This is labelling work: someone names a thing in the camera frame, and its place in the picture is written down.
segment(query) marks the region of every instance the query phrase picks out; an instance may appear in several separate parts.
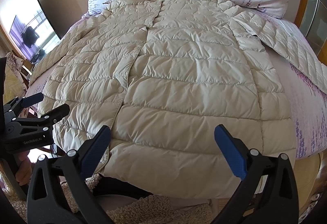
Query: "metal screw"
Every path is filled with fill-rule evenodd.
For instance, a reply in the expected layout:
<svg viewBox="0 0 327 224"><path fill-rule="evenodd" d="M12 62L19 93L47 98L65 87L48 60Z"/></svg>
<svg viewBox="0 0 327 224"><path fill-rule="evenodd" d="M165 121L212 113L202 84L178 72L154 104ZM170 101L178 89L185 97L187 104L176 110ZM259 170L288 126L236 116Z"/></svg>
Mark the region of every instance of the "metal screw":
<svg viewBox="0 0 327 224"><path fill-rule="evenodd" d="M253 155L253 156L258 156L259 151L253 148L253 149L250 150L250 154Z"/></svg>
<svg viewBox="0 0 327 224"><path fill-rule="evenodd" d="M76 150L71 149L67 152L68 157L74 157L76 155Z"/></svg>
<svg viewBox="0 0 327 224"><path fill-rule="evenodd" d="M44 159L45 159L45 155L44 154L39 155L38 160L44 160Z"/></svg>
<svg viewBox="0 0 327 224"><path fill-rule="evenodd" d="M281 154L281 158L283 160L288 160L288 156L285 153Z"/></svg>

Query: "jacket button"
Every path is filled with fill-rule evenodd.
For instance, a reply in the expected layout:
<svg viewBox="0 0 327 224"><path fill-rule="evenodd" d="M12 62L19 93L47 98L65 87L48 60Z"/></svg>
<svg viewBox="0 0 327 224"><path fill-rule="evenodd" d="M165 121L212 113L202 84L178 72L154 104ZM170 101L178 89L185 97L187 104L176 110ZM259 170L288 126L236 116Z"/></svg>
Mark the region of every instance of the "jacket button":
<svg viewBox="0 0 327 224"><path fill-rule="evenodd" d="M117 92L118 93L122 93L124 91L124 88L122 86L120 86L118 89L117 89Z"/></svg>

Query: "cream quilted jacket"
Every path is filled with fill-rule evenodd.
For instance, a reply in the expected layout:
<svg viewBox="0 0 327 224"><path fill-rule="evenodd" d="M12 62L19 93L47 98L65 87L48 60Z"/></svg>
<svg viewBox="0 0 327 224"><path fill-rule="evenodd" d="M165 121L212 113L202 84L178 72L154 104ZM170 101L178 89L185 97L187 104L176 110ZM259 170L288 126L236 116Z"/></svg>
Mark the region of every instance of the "cream quilted jacket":
<svg viewBox="0 0 327 224"><path fill-rule="evenodd" d="M111 127L98 172L169 197L230 197L239 179L215 143L218 124L295 160L289 102L261 41L326 92L316 57L228 0L115 1L70 31L31 82L61 59L39 110L70 105L53 134L65 151Z"/></svg>

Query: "human hand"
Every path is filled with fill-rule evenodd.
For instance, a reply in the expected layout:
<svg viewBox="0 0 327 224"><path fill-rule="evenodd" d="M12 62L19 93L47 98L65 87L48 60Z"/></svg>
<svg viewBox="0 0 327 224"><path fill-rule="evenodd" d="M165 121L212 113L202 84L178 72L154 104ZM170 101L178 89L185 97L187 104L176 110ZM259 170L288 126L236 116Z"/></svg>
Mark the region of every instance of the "human hand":
<svg viewBox="0 0 327 224"><path fill-rule="evenodd" d="M32 175L31 161L27 157L28 154L29 151L24 151L18 154L19 160L22 161L16 173L16 181L19 183L19 185L29 183Z"/></svg>

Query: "bed sheet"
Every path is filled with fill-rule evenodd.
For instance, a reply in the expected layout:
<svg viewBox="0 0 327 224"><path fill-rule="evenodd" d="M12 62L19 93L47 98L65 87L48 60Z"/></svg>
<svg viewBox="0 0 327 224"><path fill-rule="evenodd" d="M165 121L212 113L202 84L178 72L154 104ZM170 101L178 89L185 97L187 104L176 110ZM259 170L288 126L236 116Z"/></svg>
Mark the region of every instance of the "bed sheet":
<svg viewBox="0 0 327 224"><path fill-rule="evenodd" d="M275 26L282 27L291 37L314 54L306 38L295 24L288 20L272 18L262 12L248 9L261 15ZM308 77L290 64L284 57L266 47L285 93L289 98L298 139L297 159L319 153L327 148L327 95L315 86Z"/></svg>

